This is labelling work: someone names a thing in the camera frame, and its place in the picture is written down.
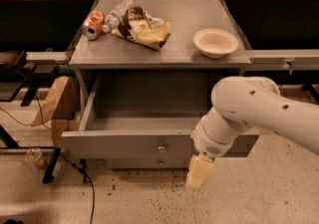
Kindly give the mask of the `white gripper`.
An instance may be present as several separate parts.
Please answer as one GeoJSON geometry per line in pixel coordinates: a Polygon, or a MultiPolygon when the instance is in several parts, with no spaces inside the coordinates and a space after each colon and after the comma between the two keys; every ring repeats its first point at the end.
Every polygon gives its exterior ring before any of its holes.
{"type": "Polygon", "coordinates": [[[234,130],[227,124],[209,123],[203,117],[191,133],[194,155],[189,163],[186,186],[198,189],[213,168],[213,158],[224,156],[232,147],[234,130]]]}

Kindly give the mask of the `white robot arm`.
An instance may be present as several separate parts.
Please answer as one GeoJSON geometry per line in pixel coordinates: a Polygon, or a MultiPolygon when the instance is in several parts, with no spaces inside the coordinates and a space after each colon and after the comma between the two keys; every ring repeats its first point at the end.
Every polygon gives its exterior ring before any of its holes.
{"type": "Polygon", "coordinates": [[[197,189],[233,142],[260,126],[319,154],[319,106],[280,96],[279,87],[264,77],[227,77],[213,87],[212,108],[191,133],[194,155],[186,186],[197,189]]]}

